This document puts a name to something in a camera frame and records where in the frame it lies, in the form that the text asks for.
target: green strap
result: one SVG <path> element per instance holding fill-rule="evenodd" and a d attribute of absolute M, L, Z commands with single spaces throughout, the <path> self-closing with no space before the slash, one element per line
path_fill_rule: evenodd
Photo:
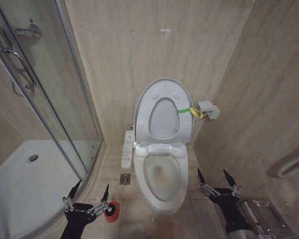
<path fill-rule="evenodd" d="M 185 113 L 187 111 L 189 111 L 189 108 L 183 109 L 183 110 L 177 110 L 177 113 L 181 114 L 181 113 Z"/>

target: tiled floor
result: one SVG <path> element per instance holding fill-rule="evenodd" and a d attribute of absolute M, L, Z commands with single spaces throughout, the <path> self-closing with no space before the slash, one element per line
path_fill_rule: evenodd
<path fill-rule="evenodd" d="M 109 200 L 120 204 L 120 217 L 108 223 L 103 216 L 88 224 L 82 239 L 225 239 L 213 203 L 197 189 L 197 160 L 188 148 L 188 195 L 177 213 L 155 214 L 143 202 L 133 169 L 121 168 L 122 148 L 107 148 L 100 176 L 89 203 L 97 204 L 109 184 Z M 131 173 L 130 185 L 119 185 Z"/>

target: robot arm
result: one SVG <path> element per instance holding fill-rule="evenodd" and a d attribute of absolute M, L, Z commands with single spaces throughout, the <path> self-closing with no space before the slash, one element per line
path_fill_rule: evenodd
<path fill-rule="evenodd" d="M 113 204 L 109 205 L 107 202 L 109 196 L 109 185 L 107 186 L 101 202 L 93 206 L 92 204 L 85 203 L 74 203 L 73 199 L 76 194 L 81 181 L 79 181 L 70 191 L 67 197 L 63 197 L 64 214 L 68 221 L 61 239 L 80 239 L 85 226 L 93 222 L 97 217 L 102 215 L 104 212 L 111 214 Z"/>
<path fill-rule="evenodd" d="M 240 189 L 234 179 L 224 170 L 225 177 L 232 187 L 212 188 L 205 183 L 202 173 L 198 169 L 199 190 L 213 203 L 217 204 L 226 220 L 226 232 L 232 239 L 256 238 L 253 228 L 240 213 L 237 203 L 240 199 Z"/>

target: yellow strap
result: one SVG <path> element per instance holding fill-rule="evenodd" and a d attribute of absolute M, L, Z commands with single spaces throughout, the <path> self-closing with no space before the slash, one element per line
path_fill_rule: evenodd
<path fill-rule="evenodd" d="M 204 114 L 202 111 L 199 111 L 197 109 L 194 108 L 189 108 L 189 111 L 193 114 L 193 116 L 195 116 L 196 118 L 200 118 L 202 119 L 204 117 Z"/>

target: white pipe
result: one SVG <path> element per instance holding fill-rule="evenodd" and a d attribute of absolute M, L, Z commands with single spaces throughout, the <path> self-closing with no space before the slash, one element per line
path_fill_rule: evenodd
<path fill-rule="evenodd" d="M 294 176 L 296 173 L 299 172 L 299 164 L 296 165 L 292 170 L 286 172 L 288 169 L 293 167 L 295 164 L 299 162 L 299 154 L 295 156 L 293 159 L 289 160 L 288 162 L 284 163 L 277 171 L 277 176 L 280 178 L 289 178 Z"/>

